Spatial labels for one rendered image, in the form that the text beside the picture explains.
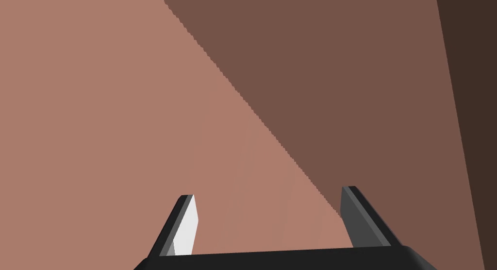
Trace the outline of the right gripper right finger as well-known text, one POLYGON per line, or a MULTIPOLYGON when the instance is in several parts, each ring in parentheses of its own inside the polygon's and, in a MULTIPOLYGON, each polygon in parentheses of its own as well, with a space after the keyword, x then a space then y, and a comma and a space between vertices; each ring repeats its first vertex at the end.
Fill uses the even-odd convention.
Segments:
POLYGON ((341 189, 340 215, 355 248, 402 245, 356 186, 341 189))

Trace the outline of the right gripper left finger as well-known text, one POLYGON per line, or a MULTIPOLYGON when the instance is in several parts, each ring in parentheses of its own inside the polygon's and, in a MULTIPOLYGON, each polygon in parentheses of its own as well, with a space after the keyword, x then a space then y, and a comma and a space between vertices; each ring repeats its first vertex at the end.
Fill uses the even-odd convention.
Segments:
POLYGON ((181 195, 153 244, 149 257, 191 255, 199 224, 194 195, 181 195))

